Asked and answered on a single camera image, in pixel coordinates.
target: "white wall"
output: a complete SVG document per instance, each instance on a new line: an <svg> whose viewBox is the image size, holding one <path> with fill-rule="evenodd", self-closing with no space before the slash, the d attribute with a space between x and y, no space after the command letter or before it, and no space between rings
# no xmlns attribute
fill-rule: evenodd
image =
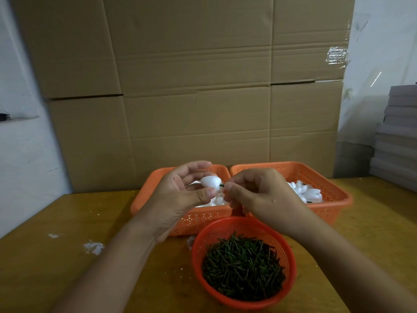
<svg viewBox="0 0 417 313"><path fill-rule="evenodd" d="M7 0L0 0L0 237L70 192L59 147Z"/></svg>
<svg viewBox="0 0 417 313"><path fill-rule="evenodd" d="M417 0L356 0L344 76L336 175L367 170L392 85L417 82Z"/></svg>

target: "person's right hand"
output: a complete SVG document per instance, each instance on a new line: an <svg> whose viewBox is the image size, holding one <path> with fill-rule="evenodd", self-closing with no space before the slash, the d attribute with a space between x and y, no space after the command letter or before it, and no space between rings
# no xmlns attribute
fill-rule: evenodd
<svg viewBox="0 0 417 313"><path fill-rule="evenodd" d="M272 168L243 170L224 185L225 200L239 205L274 230L297 240L315 214Z"/></svg>

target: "hand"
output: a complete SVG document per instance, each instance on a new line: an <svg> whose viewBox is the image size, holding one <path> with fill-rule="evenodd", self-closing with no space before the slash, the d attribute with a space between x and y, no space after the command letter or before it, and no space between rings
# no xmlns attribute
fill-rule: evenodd
<svg viewBox="0 0 417 313"><path fill-rule="evenodd" d="M209 171L199 171L210 166L209 161L193 161L170 171L136 213L134 219L150 229L156 242L164 241L187 211L209 203L216 196L217 191L213 188L191 184L203 177L215 176Z"/></svg>
<svg viewBox="0 0 417 313"><path fill-rule="evenodd" d="M243 205L258 220L296 239L308 218L315 214L275 169L247 169L224 185L225 200L236 208Z"/></svg>

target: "rectangular orange basket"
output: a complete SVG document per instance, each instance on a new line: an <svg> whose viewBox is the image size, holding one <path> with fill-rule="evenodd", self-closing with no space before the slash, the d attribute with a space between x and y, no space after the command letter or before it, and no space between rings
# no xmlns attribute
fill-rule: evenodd
<svg viewBox="0 0 417 313"><path fill-rule="evenodd" d="M283 161L235 165L230 168L230 174L234 176L242 170L250 168L275 168L287 182L301 180L305 184L311 184L314 188L320 189L324 202L309 203L307 206L330 225L336 222L343 207L353 204L352 196L349 193L303 163Z"/></svg>
<svg viewBox="0 0 417 313"><path fill-rule="evenodd" d="M170 172L175 167L160 168L153 171L142 189L139 191L136 198L133 200L131 205L131 213L135 214L139 209L148 201L151 194L154 192L156 186L161 181L162 177ZM227 167L222 165L212 165L210 168L205 169L211 171L226 182L230 179L230 173ZM174 230L170 233L170 236L179 235L196 235L201 229L203 229L208 223L219 219L221 217L228 217L232 215L232 209L229 205L220 206L207 206L207 207L196 207L191 209L188 214L184 215Z"/></svg>

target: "clear packing tape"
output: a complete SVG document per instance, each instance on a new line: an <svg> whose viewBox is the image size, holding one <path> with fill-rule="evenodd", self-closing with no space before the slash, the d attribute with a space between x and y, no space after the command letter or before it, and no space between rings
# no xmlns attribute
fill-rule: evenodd
<svg viewBox="0 0 417 313"><path fill-rule="evenodd" d="M347 48L339 46L330 47L327 52L326 62L329 65L341 65L340 68L345 68L349 63L347 60Z"/></svg>

